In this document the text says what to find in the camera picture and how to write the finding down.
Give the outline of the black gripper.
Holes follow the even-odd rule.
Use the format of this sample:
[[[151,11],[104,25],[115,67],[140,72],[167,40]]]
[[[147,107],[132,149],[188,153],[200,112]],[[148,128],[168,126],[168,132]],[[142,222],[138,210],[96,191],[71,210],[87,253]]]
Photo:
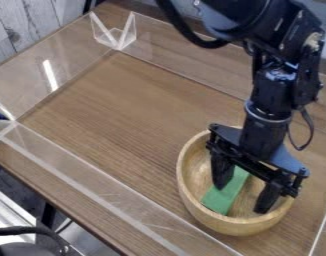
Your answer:
[[[234,177],[234,168],[240,167],[265,182],[254,211],[266,214],[281,196],[295,198],[310,171],[291,155],[285,146],[285,137],[291,140],[290,123],[293,112],[299,111],[307,125],[311,118],[305,107],[266,112],[251,100],[244,103],[246,118],[242,128],[219,123],[208,125],[210,137],[206,148],[210,152],[211,175],[215,187],[222,190]],[[310,144],[293,147],[302,151]]]

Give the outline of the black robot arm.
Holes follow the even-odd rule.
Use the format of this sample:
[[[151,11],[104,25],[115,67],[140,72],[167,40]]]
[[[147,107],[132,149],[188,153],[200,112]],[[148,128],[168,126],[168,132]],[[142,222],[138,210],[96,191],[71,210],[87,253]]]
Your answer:
[[[252,92],[244,103],[242,128],[208,126],[206,147],[211,177],[218,189],[242,167],[265,181],[254,211],[269,212],[279,197],[295,197],[309,169],[291,156],[283,142],[291,139],[293,114],[310,118],[306,105],[318,99],[322,23],[297,0],[194,0],[211,40],[190,28],[171,0],[155,0],[167,19],[196,46],[216,49],[234,41],[252,57]]]

